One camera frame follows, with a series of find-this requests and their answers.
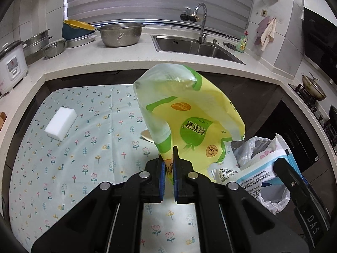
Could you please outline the blue pink wipes packet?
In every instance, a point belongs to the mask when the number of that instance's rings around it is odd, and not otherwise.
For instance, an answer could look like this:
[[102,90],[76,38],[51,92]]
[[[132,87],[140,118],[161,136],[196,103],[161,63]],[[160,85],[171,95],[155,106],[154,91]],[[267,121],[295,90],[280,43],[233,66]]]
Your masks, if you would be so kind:
[[273,171],[273,164],[278,158],[284,158],[301,174],[291,149],[279,134],[274,139],[254,136],[233,152],[236,166],[223,162],[211,170],[214,180],[221,184],[236,182],[255,198],[262,196],[265,186],[277,188],[282,181]]

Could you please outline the yellow green plastic bag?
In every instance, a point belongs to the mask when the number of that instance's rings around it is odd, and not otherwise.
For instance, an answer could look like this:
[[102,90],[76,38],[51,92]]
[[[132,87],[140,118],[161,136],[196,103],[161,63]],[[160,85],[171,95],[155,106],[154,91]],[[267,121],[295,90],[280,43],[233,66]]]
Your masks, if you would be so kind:
[[133,84],[142,117],[173,178],[173,148],[196,172],[214,179],[217,168],[238,169],[231,148],[245,124],[228,97],[194,69],[162,63]]

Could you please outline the trash bin with white liner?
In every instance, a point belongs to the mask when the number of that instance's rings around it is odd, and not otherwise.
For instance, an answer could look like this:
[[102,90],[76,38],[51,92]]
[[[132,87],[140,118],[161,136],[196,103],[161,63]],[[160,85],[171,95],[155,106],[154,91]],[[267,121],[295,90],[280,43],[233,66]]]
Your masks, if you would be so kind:
[[234,151],[239,172],[233,181],[245,189],[274,215],[285,209],[290,191],[274,172],[274,163],[284,158],[301,174],[291,149],[279,134],[274,139],[252,137]]

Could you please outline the chrome kitchen faucet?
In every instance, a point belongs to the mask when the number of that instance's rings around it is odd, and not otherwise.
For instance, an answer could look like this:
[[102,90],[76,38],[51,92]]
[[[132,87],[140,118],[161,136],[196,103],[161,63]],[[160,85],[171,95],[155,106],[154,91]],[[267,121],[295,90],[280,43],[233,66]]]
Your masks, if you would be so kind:
[[[199,17],[198,12],[202,9],[203,15],[202,17]],[[201,29],[199,33],[198,43],[204,44],[206,37],[208,34],[204,33],[205,30],[205,24],[207,19],[207,7],[204,3],[198,3],[194,10],[192,10],[190,7],[184,7],[182,12],[180,13],[180,19],[184,22],[201,22]]]

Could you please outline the floral tablecloth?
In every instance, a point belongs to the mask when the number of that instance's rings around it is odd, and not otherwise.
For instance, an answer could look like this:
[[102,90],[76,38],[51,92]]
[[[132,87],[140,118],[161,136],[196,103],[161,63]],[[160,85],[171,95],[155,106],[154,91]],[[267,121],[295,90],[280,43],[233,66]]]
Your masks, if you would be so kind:
[[[45,128],[60,107],[77,118],[63,141]],[[158,156],[132,85],[87,86],[51,93],[37,109],[15,158],[9,191],[11,229],[33,243],[98,184],[118,184]]]

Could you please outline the beige paper pouch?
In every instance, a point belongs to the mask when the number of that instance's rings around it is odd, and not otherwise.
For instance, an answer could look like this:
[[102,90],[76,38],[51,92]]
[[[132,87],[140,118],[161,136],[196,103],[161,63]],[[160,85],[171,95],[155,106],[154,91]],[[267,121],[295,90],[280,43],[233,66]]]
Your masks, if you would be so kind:
[[140,136],[141,136],[144,140],[146,140],[146,141],[148,141],[148,142],[151,142],[151,143],[154,143],[154,140],[152,139],[151,134],[150,134],[150,132],[149,132],[148,129],[143,130],[143,131],[140,133]]

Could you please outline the black gas stove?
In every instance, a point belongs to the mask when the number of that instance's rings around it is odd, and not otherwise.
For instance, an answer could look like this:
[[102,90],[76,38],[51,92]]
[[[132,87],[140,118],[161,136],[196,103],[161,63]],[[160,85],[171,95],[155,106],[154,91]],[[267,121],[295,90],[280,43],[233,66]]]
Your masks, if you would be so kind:
[[323,114],[318,110],[318,100],[311,96],[303,85],[298,84],[295,86],[289,84],[289,86],[297,93],[297,95],[316,117],[320,125],[323,127],[334,152],[336,152],[336,107],[331,105],[329,109],[329,118],[324,119]]

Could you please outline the white sponge block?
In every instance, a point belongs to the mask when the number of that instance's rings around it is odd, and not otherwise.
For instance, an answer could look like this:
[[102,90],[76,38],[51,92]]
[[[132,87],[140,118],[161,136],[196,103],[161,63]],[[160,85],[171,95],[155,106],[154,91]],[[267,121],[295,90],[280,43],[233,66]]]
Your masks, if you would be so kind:
[[75,122],[75,109],[60,107],[45,128],[45,133],[52,139],[63,141],[70,127]]

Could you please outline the cream wok with lid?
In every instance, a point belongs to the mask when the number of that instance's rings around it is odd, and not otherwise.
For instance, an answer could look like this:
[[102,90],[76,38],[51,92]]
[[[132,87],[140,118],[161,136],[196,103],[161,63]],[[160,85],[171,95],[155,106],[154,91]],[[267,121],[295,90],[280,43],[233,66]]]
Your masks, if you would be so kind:
[[320,85],[318,85],[318,79],[315,78],[311,73],[310,77],[302,73],[302,83],[308,93],[317,101],[322,101],[326,99],[327,95],[320,87]]

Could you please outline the wooden checkered cutting board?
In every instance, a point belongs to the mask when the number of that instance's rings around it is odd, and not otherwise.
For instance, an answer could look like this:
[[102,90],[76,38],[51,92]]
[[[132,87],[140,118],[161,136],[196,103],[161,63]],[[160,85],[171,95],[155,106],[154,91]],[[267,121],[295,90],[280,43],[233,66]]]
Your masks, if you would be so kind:
[[0,113],[0,130],[3,128],[3,125],[6,121],[6,118],[7,118],[7,116],[6,116],[5,112],[1,112]]

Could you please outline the dark scouring pad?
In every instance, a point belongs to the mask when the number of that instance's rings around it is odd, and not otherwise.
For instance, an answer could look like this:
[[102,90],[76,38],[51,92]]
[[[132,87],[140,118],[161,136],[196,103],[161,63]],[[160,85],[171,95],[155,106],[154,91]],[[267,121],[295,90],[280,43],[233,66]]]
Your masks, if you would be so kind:
[[231,50],[234,50],[234,51],[237,50],[237,47],[234,44],[232,44],[232,43],[224,42],[223,45],[226,46],[226,47],[228,47],[228,48],[230,48]]

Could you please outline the green dish soap bottle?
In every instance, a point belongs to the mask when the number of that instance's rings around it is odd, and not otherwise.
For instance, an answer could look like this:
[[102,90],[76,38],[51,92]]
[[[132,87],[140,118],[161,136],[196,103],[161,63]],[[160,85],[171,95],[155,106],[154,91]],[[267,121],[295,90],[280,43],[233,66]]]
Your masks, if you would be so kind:
[[248,32],[245,31],[245,33],[241,36],[239,43],[237,44],[237,48],[236,48],[237,52],[240,52],[240,53],[245,52],[247,41],[248,41]]

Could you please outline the stainless steel sink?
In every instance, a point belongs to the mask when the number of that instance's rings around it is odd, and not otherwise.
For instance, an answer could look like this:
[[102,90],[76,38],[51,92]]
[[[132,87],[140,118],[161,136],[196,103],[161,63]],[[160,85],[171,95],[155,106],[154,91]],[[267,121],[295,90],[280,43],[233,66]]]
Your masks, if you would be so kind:
[[209,58],[217,58],[225,61],[245,64],[233,54],[218,46],[216,43],[200,44],[196,39],[152,35],[151,36],[156,51],[177,52],[193,54]]

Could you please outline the white rice cooker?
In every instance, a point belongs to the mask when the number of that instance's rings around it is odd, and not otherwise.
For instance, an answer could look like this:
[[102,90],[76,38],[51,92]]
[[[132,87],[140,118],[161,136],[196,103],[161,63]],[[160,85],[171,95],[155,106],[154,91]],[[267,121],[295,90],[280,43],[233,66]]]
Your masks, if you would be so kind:
[[23,42],[15,40],[4,44],[0,60],[0,92],[1,95],[5,95],[11,92],[27,74]]

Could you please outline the large steel mixing bowl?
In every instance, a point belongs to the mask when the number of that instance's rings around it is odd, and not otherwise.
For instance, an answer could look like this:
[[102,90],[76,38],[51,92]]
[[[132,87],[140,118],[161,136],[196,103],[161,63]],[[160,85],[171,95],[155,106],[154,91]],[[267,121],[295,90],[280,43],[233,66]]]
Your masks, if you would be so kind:
[[99,27],[98,31],[106,47],[125,47],[138,43],[145,26],[139,22],[113,23]]

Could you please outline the steel steamer pot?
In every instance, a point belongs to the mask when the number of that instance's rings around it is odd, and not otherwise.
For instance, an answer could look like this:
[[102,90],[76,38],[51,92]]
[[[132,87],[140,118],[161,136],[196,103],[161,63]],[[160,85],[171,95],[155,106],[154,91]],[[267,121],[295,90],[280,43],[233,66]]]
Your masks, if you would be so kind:
[[50,42],[49,29],[40,32],[23,43],[23,52],[27,65],[31,65],[43,57],[43,48]]

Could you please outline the hanging cream dish towel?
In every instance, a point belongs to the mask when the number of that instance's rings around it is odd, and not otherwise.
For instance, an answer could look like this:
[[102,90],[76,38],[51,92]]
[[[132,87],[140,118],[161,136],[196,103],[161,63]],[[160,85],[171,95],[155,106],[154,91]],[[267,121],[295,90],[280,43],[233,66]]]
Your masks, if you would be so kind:
[[274,40],[276,25],[277,20],[273,18],[262,33],[260,38],[261,51],[265,51],[267,45]]

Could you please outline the grey window blind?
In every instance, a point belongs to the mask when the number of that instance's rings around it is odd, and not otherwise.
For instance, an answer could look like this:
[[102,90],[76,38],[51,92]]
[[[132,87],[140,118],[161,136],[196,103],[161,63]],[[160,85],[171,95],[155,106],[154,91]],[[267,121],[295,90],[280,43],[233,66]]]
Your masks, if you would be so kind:
[[184,26],[180,14],[199,3],[207,7],[206,30],[239,37],[254,0],[63,0],[63,16],[96,25],[129,20]]

